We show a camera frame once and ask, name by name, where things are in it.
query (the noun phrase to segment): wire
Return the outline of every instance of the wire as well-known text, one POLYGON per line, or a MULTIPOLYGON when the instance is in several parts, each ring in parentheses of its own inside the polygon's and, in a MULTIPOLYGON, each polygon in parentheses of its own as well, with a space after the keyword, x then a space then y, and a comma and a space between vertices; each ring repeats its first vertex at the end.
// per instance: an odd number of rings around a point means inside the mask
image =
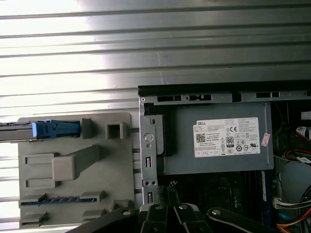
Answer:
POLYGON ((283 187, 283 184, 282 184, 280 175, 281 175, 280 173, 277 175, 277 179, 278 179, 278 181, 279 181, 279 183, 280 183, 283 196, 284 196, 285 200, 289 203, 290 201, 289 201, 289 199, 287 198, 287 195, 286 195, 286 193, 285 193, 285 190, 284 190, 284 187, 283 187))
POLYGON ((280 125, 279 129, 273 134, 273 137, 276 137, 282 132, 283 127, 286 124, 286 122, 284 121, 284 117, 283 117, 283 114, 282 114, 280 107, 274 101, 272 103, 275 105, 278 113, 280 114, 280 118, 281 118, 281 125, 280 125))
POLYGON ((302 139, 304 139, 304 140, 307 140, 307 141, 311 142, 311 139, 306 138, 305 136, 303 136, 303 135, 297 133, 297 131, 294 131, 294 133, 295 133, 295 135, 296 135, 297 137, 300 137, 300 138, 302 138, 302 139))
POLYGON ((290 222, 290 223, 287 223, 287 224, 277 224, 277 226, 279 226, 281 228, 292 226, 292 225, 294 225, 294 224, 296 224, 298 222, 301 222, 302 220, 305 220, 310 213, 311 213, 311 208, 309 208, 309 210, 303 216, 298 218, 297 220, 295 220, 293 222, 290 222))
POLYGON ((282 158, 280 156, 277 156, 277 155, 274 155, 274 157, 276 157, 277 159, 281 159, 281 160, 284 160, 286 162, 297 162, 297 163, 301 163, 300 161, 296 161, 296 160, 288 160, 288 159, 285 159, 285 158, 282 158))
POLYGON ((286 229, 283 229, 283 228, 281 228, 281 227, 277 227, 280 231, 282 231, 282 232, 284 232, 284 233, 290 233, 290 231, 288 231, 288 230, 286 230, 286 229))

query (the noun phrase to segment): blue plastic clip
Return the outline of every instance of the blue plastic clip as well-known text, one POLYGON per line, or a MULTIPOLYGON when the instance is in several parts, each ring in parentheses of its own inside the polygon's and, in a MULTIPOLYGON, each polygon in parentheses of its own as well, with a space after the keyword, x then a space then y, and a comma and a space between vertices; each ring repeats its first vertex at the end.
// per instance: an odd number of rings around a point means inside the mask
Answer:
POLYGON ((33 137, 37 139, 80 136, 80 122, 45 120, 32 122, 33 137))

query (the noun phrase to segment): warning sticker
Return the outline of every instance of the warning sticker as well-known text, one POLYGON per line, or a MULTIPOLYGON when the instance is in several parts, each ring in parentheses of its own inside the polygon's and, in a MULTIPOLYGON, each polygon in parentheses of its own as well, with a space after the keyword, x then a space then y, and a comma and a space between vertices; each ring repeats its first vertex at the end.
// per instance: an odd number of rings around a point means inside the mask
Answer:
POLYGON ((257 117, 198 120, 193 137, 195 157, 260 153, 257 117))

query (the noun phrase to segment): gray plastic bracket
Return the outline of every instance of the gray plastic bracket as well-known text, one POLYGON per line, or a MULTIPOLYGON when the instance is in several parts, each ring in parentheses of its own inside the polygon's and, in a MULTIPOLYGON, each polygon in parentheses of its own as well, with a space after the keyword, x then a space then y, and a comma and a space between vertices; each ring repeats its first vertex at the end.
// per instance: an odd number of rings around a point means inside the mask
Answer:
POLYGON ((40 227, 47 219, 47 212, 28 214, 19 221, 19 226, 20 228, 40 227))
POLYGON ((125 139, 127 138, 126 124, 123 122, 108 122, 105 125, 106 139, 125 139))

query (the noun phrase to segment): qr code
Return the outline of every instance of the qr code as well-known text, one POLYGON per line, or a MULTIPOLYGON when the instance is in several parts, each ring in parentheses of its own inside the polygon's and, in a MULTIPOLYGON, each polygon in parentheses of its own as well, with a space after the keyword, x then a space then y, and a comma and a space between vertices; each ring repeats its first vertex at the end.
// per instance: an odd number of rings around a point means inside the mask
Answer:
POLYGON ((205 133, 197 133, 196 142, 205 142, 205 133))

